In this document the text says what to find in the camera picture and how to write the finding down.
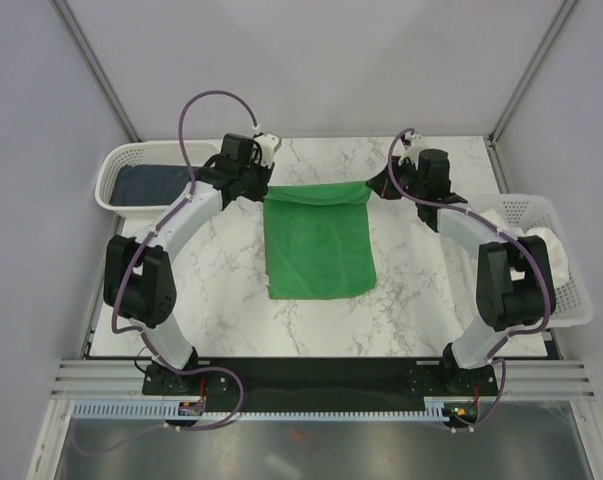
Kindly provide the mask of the green towel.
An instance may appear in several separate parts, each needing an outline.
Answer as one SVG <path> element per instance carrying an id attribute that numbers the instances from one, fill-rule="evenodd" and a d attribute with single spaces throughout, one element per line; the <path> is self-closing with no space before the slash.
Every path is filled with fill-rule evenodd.
<path id="1" fill-rule="evenodd" d="M 332 300 L 376 286 L 362 181 L 275 186 L 263 204 L 266 275 L 272 300 Z"/>

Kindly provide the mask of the dark blue towel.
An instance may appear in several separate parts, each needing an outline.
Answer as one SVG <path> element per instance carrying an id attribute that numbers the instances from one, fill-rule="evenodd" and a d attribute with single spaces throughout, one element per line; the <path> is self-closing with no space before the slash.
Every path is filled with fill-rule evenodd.
<path id="1" fill-rule="evenodd" d="M 124 166 L 116 176 L 110 204 L 123 207 L 170 205 L 189 183 L 190 176 L 184 166 Z"/>

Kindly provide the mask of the white towel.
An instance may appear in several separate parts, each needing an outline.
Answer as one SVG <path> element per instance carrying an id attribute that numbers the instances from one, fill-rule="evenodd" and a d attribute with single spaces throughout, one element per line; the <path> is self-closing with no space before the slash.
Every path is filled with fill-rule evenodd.
<path id="1" fill-rule="evenodd" d="M 557 235 L 547 227 L 533 227 L 527 230 L 509 224 L 496 210 L 486 210 L 481 215 L 496 225 L 499 229 L 507 231 L 514 237 L 538 236 L 546 244 L 552 281 L 555 289 L 561 288 L 569 281 L 569 260 L 566 250 Z"/>

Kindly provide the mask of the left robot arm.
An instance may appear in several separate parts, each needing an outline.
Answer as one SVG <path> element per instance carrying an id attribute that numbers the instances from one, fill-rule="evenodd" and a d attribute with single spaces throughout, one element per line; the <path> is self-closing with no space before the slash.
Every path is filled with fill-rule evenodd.
<path id="1" fill-rule="evenodd" d="M 178 394 L 194 391 L 200 371 L 189 363 L 196 350 L 174 315 L 177 288 L 172 261 L 197 231 L 228 205 L 264 200 L 281 139 L 259 133 L 224 136 L 220 151 L 190 166 L 190 181 L 158 219 L 131 237 L 116 235 L 106 249 L 103 298 L 112 308 L 111 329 L 141 335 L 165 382 Z"/>

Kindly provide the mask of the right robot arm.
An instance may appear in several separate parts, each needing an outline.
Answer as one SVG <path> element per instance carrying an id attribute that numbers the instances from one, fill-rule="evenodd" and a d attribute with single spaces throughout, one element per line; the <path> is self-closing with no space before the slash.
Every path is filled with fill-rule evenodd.
<path id="1" fill-rule="evenodd" d="M 391 155 L 387 166 L 366 182 L 377 196 L 416 204 L 417 216 L 476 260 L 477 316 L 444 350 L 439 385 L 461 394 L 474 383 L 474 369 L 491 363 L 513 336 L 534 334 L 556 308 L 550 256 L 537 236 L 515 237 L 477 213 L 452 191 L 448 153 L 425 149 Z"/>

